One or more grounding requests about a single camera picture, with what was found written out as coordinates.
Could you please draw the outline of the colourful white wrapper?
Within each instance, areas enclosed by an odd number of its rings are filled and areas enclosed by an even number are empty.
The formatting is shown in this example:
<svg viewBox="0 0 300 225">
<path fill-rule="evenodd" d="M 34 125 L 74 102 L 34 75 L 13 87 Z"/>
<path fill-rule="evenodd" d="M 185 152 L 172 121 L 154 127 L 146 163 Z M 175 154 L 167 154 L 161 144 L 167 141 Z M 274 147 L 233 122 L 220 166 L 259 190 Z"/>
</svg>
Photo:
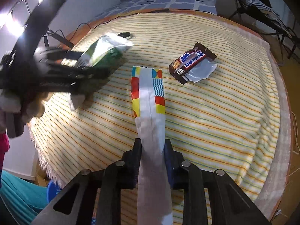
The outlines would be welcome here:
<svg viewBox="0 0 300 225">
<path fill-rule="evenodd" d="M 171 188 L 164 160 L 166 116 L 162 70 L 134 66 L 131 98 L 142 145 L 137 223 L 172 224 Z"/>
</svg>

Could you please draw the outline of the green white snack bag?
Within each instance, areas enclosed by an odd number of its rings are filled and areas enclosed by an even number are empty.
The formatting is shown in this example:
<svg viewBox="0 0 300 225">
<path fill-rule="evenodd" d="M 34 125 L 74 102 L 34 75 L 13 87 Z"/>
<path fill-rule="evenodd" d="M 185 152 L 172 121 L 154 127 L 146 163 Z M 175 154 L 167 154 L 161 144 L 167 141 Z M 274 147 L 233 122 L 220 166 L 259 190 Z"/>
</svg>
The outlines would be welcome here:
<svg viewBox="0 0 300 225">
<path fill-rule="evenodd" d="M 116 66 L 117 60 L 133 46 L 130 38 L 130 32 L 106 33 L 80 56 L 74 67 Z"/>
</svg>

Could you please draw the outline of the black folding chair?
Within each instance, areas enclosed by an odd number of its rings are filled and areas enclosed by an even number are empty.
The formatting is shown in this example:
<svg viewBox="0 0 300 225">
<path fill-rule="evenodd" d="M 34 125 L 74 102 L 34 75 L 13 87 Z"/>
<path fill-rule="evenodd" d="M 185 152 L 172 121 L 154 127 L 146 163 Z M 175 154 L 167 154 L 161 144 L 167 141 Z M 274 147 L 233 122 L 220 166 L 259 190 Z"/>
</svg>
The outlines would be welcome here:
<svg viewBox="0 0 300 225">
<path fill-rule="evenodd" d="M 264 35 L 272 36 L 276 35 L 280 52 L 283 52 L 284 39 L 288 38 L 292 41 L 293 47 L 289 52 L 288 58 L 290 59 L 294 54 L 294 51 L 299 47 L 299 37 L 294 30 L 284 24 L 280 15 L 272 8 L 269 0 L 234 0 L 236 5 L 235 12 L 229 16 L 229 19 L 238 15 L 239 20 L 242 20 L 242 15 L 246 14 L 251 18 L 265 24 L 273 29 L 274 33 L 266 33 Z"/>
</svg>

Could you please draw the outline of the striped yellow towel blanket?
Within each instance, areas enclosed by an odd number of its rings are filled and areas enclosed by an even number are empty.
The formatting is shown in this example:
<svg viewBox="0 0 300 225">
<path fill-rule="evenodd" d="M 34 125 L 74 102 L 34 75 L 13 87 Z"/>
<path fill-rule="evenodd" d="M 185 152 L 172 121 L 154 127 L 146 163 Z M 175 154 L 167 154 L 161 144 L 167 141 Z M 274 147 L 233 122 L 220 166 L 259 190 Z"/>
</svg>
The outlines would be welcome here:
<svg viewBox="0 0 300 225">
<path fill-rule="evenodd" d="M 137 131 L 131 102 L 134 66 L 163 72 L 166 137 L 198 167 L 223 168 L 271 218 L 287 179 L 292 127 L 286 88 L 269 44 L 257 33 L 201 12 L 134 11 L 91 23 L 74 38 L 84 51 L 105 33 L 130 32 L 133 47 L 88 99 L 71 111 L 68 95 L 55 93 L 30 134 L 42 168 L 65 185 L 84 168 L 107 167 L 129 150 Z M 199 42 L 217 68 L 182 85 L 169 65 Z"/>
</svg>

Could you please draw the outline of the brown snickers wrapper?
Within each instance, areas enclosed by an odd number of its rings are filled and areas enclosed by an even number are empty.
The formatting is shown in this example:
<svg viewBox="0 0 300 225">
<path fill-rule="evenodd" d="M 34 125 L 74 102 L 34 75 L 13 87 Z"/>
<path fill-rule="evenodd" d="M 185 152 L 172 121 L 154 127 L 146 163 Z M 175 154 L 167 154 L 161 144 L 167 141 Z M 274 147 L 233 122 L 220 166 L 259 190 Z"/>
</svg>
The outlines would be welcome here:
<svg viewBox="0 0 300 225">
<path fill-rule="evenodd" d="M 189 81 L 197 83 L 208 78 L 217 68 L 217 56 L 206 46 L 197 42 L 194 48 L 183 53 L 169 65 L 169 73 L 182 85 Z"/>
</svg>

